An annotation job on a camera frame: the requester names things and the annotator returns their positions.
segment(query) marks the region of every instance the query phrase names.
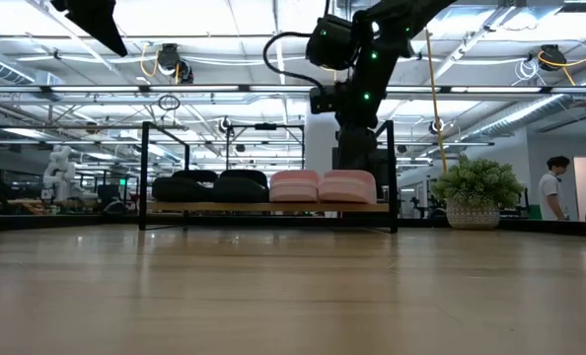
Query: white robot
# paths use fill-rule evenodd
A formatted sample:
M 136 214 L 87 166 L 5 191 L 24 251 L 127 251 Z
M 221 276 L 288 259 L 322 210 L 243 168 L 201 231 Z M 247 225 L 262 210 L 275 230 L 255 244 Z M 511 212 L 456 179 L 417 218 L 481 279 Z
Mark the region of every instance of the white robot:
M 95 193 L 86 193 L 85 190 L 72 180 L 76 176 L 74 163 L 69 162 L 71 147 L 55 146 L 49 154 L 49 165 L 43 173 L 43 191 L 41 199 L 63 201 L 70 197 L 78 197 L 83 200 L 98 198 Z

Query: white planter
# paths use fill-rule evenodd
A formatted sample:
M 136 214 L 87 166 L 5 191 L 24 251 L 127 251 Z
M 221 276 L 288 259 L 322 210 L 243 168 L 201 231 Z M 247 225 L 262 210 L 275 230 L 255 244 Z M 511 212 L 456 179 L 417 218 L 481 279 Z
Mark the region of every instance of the white planter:
M 491 230 L 499 225 L 501 215 L 496 205 L 469 207 L 451 199 L 447 201 L 447 219 L 451 227 L 464 230 Z

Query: yellow cable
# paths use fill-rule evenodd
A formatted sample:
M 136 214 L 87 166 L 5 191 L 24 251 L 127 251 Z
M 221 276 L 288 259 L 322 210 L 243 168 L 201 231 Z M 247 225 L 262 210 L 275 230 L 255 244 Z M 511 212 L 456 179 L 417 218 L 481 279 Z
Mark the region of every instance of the yellow cable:
M 569 70 L 567 70 L 567 68 L 562 68 L 562 70 L 564 70 L 565 75 L 567 76 L 567 79 L 569 79 L 569 82 L 571 83 L 571 85 L 576 86 L 576 82 L 573 80 L 573 77 L 569 73 Z
M 553 62 L 550 62 L 550 61 L 548 61 L 548 60 L 545 60 L 545 59 L 543 59 L 542 55 L 543 55 L 544 53 L 545 53 L 544 51 L 540 51 L 540 52 L 539 52 L 539 60 L 541 60 L 541 61 L 542 61 L 542 62 L 544 62 L 545 64 L 549 64 L 549 65 L 551 65 L 551 66 L 555 66 L 555 67 L 558 67 L 558 68 L 567 68 L 567 67 L 572 67 L 572 66 L 576 66 L 576 65 L 579 65 L 579 64 L 582 64 L 582 63 L 586 62 L 586 58 L 584 58 L 584 59 L 582 59 L 582 60 L 579 60 L 579 61 L 577 61 L 577 62 L 575 62 L 575 63 L 567 63 L 567 64 L 553 63 Z
M 569 74 L 569 70 L 567 70 L 567 68 L 562 68 L 562 70 L 564 70 L 565 75 L 567 76 L 567 79 L 569 79 L 569 82 L 571 83 L 571 85 L 576 86 L 576 82 L 573 81 L 571 74 Z
M 442 156 L 442 172 L 447 172 L 447 155 L 444 152 L 444 144 L 442 139 L 442 124 L 440 123 L 440 116 L 438 115 L 438 98 L 435 92 L 435 77 L 433 75 L 433 60 L 431 58 L 431 35 L 429 29 L 425 28 L 425 36 L 427 38 L 427 51 L 429 54 L 429 76 L 431 82 L 431 94 L 433 95 L 433 113 L 435 114 L 435 130 L 438 132 L 438 147 L 440 147 L 440 155 Z
M 157 74 L 157 64 L 159 63 L 158 62 L 159 50 L 155 53 L 155 68 L 153 69 L 153 74 L 151 74 L 146 71 L 146 68 L 144 68 L 144 55 L 146 54 L 147 47 L 148 47 L 148 44 L 144 44 L 144 49 L 142 49 L 142 57 L 139 60 L 139 67 L 142 69 L 142 73 L 144 73 L 144 75 L 146 75 L 147 77 L 154 77 L 155 74 Z

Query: white shirt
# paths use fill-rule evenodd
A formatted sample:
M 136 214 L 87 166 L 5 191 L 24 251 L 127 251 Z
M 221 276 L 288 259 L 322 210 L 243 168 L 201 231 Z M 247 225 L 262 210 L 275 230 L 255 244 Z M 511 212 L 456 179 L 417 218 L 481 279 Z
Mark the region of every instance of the white shirt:
M 558 205 L 560 210 L 565 213 L 562 207 L 562 196 L 560 194 L 560 179 L 552 172 L 545 174 L 539 182 L 539 198 L 541 200 L 541 216 L 544 221 L 556 221 L 555 213 L 551 210 L 548 204 L 548 196 L 556 195 L 558 197 Z

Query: green plant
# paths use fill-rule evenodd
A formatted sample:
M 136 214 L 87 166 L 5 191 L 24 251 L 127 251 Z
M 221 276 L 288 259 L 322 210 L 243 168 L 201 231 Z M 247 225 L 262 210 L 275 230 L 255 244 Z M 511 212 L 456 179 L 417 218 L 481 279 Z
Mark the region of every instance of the green plant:
M 511 165 L 486 159 L 469 160 L 466 156 L 461 156 L 460 164 L 451 167 L 432 187 L 439 199 L 452 199 L 471 207 L 497 204 L 506 208 L 517 204 L 524 189 Z

